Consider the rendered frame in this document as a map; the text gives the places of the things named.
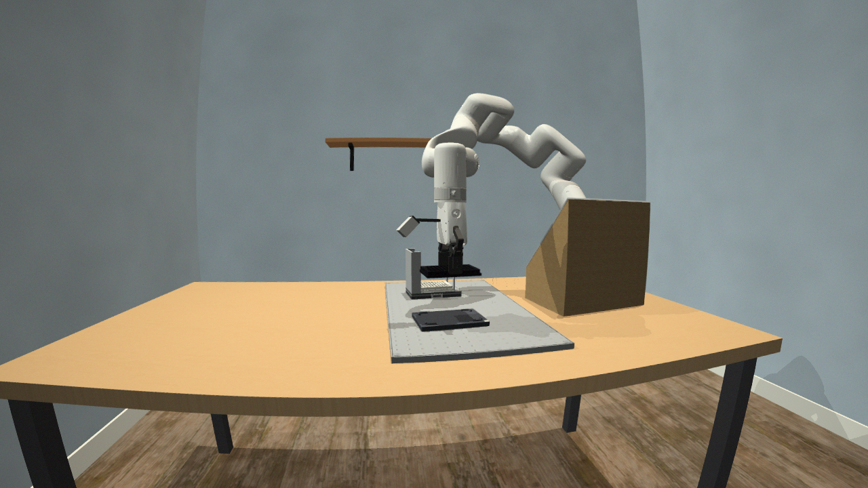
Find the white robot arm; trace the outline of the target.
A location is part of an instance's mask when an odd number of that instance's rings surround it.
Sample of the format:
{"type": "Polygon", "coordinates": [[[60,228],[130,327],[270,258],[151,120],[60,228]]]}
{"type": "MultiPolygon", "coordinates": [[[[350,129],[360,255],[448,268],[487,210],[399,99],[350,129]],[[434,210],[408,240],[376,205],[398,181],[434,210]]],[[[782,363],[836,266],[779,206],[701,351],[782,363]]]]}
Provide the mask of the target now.
{"type": "Polygon", "coordinates": [[[472,150],[477,141],[507,148],[532,169],[538,169],[558,150],[540,173],[540,180],[560,209],[567,197],[586,198],[580,186],[570,181],[586,163],[583,152],[549,125],[539,125],[531,136],[518,127],[505,126],[513,114],[513,105],[502,97],[467,97],[452,127],[432,137],[422,156],[422,170],[434,178],[434,200],[467,200],[467,177],[475,175],[479,167],[472,150]]]}

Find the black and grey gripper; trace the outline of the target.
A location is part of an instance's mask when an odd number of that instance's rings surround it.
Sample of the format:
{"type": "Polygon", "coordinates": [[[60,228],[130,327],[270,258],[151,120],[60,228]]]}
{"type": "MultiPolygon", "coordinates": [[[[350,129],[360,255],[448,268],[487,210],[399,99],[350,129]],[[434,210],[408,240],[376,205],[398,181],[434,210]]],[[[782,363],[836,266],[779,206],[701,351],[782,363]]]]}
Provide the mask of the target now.
{"type": "Polygon", "coordinates": [[[462,250],[467,244],[467,201],[434,200],[434,203],[438,203],[437,219],[441,219],[437,222],[438,266],[448,265],[448,274],[462,274],[462,250]]]}

